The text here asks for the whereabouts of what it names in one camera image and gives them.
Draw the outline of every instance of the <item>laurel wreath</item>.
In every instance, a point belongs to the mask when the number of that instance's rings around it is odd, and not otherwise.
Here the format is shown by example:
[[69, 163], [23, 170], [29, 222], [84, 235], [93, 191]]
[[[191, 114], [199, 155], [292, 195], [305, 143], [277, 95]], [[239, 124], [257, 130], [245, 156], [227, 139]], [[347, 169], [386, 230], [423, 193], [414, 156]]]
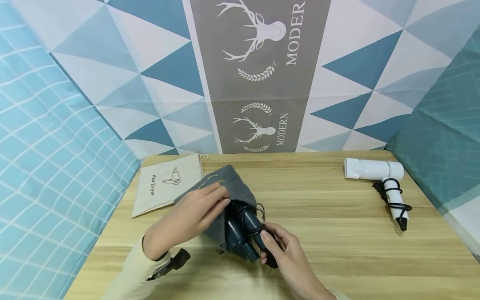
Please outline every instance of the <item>laurel wreath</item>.
[[244, 79], [252, 82], [258, 82], [258, 81], [263, 81], [268, 77], [270, 77], [270, 75], [272, 75], [275, 72], [274, 66], [276, 67], [275, 62], [273, 62], [270, 67], [267, 67], [265, 71], [261, 72], [260, 74], [248, 74], [242, 69], [238, 69], [238, 70], [239, 70], [240, 76], [243, 77]]
[[265, 103], [260, 103], [260, 102], [252, 102], [244, 107], [241, 108], [241, 112], [244, 113], [245, 111], [251, 109], [251, 108], [259, 108], [263, 110], [265, 113], [269, 114], [270, 116], [272, 115], [272, 109]]
[[266, 149], [268, 149], [268, 147], [270, 147], [269, 144], [266, 144], [265, 146], [263, 146], [262, 148], [258, 148], [258, 149], [251, 149], [249, 147], [245, 147], [243, 146], [243, 149], [247, 150], [247, 151], [250, 151], [250, 152], [262, 152], [262, 151], [265, 151]]

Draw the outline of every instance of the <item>drawstring bag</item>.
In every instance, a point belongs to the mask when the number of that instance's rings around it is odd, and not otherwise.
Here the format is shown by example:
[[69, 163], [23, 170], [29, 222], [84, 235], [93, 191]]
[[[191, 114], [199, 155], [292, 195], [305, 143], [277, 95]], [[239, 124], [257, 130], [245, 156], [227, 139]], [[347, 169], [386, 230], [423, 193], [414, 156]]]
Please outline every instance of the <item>drawstring bag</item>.
[[[208, 185], [219, 182], [227, 188], [230, 193], [230, 200], [240, 200], [246, 202], [254, 207], [257, 206], [255, 196], [252, 194], [248, 186], [243, 183], [240, 176], [236, 173], [232, 165], [226, 165], [215, 172], [212, 172], [200, 180], [197, 184], [192, 186], [188, 191], [175, 199], [176, 204], [186, 193], [204, 188]], [[204, 234], [213, 239], [216, 244], [226, 251], [225, 241], [225, 212], [222, 212], [208, 227]]]

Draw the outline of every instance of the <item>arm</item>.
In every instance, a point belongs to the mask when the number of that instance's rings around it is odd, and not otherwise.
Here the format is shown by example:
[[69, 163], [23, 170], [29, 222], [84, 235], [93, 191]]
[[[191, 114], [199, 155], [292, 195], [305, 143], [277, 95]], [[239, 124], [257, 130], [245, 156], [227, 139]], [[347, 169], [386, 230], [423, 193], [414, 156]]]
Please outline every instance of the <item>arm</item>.
[[169, 250], [205, 231], [229, 204], [227, 197], [219, 183], [186, 194], [135, 243], [102, 300], [148, 297], [161, 280], [157, 270], [170, 262]]
[[159, 278], [149, 280], [159, 268], [170, 261], [167, 252], [156, 261], [146, 257], [139, 239], [127, 256], [122, 272], [113, 281], [102, 300], [143, 300], [148, 297], [158, 285]]
[[[262, 240], [267, 249], [275, 257], [280, 273], [285, 279], [290, 292], [298, 300], [348, 300], [348, 297], [327, 290], [317, 279], [310, 267], [307, 256], [303, 251], [299, 239], [285, 228], [274, 223], [265, 223], [267, 228], [274, 233], [272, 237], [268, 232], [261, 232]], [[284, 251], [277, 245], [279, 241]], [[267, 255], [262, 253], [262, 263], [265, 264]]]

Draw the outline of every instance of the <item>fabric wall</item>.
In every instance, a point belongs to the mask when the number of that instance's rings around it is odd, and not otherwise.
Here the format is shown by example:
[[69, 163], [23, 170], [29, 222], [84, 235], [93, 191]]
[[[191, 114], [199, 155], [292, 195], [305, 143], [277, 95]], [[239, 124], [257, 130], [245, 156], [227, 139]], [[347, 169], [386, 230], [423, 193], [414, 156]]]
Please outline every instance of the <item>fabric wall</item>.
[[0, 299], [62, 299], [138, 167], [0, 0]]
[[139, 158], [384, 147], [478, 0], [12, 0]]
[[480, 27], [387, 149], [480, 263]]

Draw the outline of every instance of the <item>table surface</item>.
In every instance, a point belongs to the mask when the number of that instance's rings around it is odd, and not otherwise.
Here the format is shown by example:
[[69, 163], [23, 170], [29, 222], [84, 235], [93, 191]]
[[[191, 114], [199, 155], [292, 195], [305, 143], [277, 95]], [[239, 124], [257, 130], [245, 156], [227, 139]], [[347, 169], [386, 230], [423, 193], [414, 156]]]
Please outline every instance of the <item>table surface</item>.
[[[334, 153], [210, 155], [207, 174], [232, 164], [263, 203], [267, 221], [296, 234], [316, 275], [353, 300], [480, 299], [480, 266], [406, 174], [409, 212], [401, 234], [371, 182], [346, 180], [346, 157], [394, 160], [384, 150]], [[178, 156], [154, 156], [143, 166]], [[138, 175], [101, 234], [66, 300], [100, 299], [133, 243], [169, 207], [130, 218]], [[206, 237], [182, 247], [192, 258], [163, 277], [151, 299], [290, 299], [278, 270], [218, 255]]]

